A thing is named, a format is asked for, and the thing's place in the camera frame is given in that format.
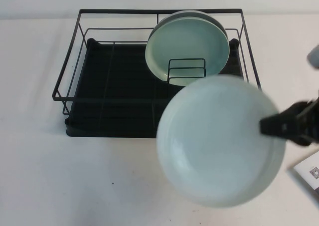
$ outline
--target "plate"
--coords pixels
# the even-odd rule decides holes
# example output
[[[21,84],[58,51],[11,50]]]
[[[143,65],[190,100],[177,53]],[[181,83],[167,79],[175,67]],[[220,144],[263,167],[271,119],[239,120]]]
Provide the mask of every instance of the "plate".
[[[163,20],[161,20],[155,27],[154,29],[151,31],[149,38],[154,34],[155,31],[157,31],[157,29],[159,29],[161,26],[165,25],[166,23],[178,19],[178,18],[182,18],[182,17],[197,17],[197,18],[202,18],[204,20],[209,21],[210,23],[216,25],[224,34],[225,36],[227,36],[226,30],[224,29],[224,27],[222,26],[221,23],[219,23],[219,21],[217,21],[216,19],[212,18],[210,15],[202,12],[202,11],[198,11],[198,10],[181,10],[181,11],[177,11],[167,17],[165,17]]]
[[[260,90],[234,76],[210,76],[178,92],[158,127],[159,162],[192,201],[231,207],[259,195],[276,176],[285,141],[261,135],[278,113]]]
[[[211,22],[198,17],[180,17],[153,32],[145,56],[151,72],[163,81],[168,80],[171,59],[196,58],[170,62],[169,83],[185,86],[204,76],[204,66],[206,76],[218,74],[227,63],[229,42],[224,32]]]

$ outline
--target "black wire dish rack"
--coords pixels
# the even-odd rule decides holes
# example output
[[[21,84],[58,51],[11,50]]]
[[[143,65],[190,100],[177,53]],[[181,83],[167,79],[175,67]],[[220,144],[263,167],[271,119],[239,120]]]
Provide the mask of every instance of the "black wire dish rack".
[[[63,103],[66,133],[69,136],[155,138],[160,117],[169,101],[182,89],[169,82],[174,61],[202,61],[202,58],[171,59],[167,63],[167,81],[157,79],[145,60],[147,37],[160,18],[179,10],[82,9],[79,11],[65,61],[52,97]],[[225,28],[233,32],[229,41],[230,56],[220,74],[231,74],[246,81],[254,79],[261,88],[245,19],[241,9],[201,9],[214,18],[236,16],[238,27]],[[132,27],[113,27],[114,22]],[[140,27],[141,22],[152,24]],[[146,30],[143,40],[127,40],[128,31]],[[117,40],[104,40],[107,32],[120,32]],[[249,56],[249,64],[244,55]]]

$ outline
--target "black drip tray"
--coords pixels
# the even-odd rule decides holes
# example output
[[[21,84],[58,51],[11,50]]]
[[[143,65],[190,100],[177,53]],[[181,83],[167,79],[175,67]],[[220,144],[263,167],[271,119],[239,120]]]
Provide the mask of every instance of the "black drip tray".
[[[69,136],[155,138],[160,117],[182,86],[168,85],[147,67],[141,44],[100,44],[89,39],[76,98],[65,120]],[[239,42],[220,74],[242,77]]]

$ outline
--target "qr code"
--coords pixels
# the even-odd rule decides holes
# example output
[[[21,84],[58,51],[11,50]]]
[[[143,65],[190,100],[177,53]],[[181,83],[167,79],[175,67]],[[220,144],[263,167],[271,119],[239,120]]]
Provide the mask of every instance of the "qr code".
[[[319,169],[317,167],[314,167],[309,173],[311,173],[316,180],[319,179]]]

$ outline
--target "white table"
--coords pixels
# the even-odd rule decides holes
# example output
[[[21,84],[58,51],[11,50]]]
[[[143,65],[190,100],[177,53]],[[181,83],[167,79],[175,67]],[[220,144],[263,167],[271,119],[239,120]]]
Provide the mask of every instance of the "white table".
[[[319,15],[247,15],[264,92],[284,110],[318,95],[306,55]],[[230,209],[181,197],[164,177],[154,139],[71,138],[51,94],[74,19],[0,21],[0,225],[317,226],[319,200],[289,169],[318,146],[287,143],[274,182]]]

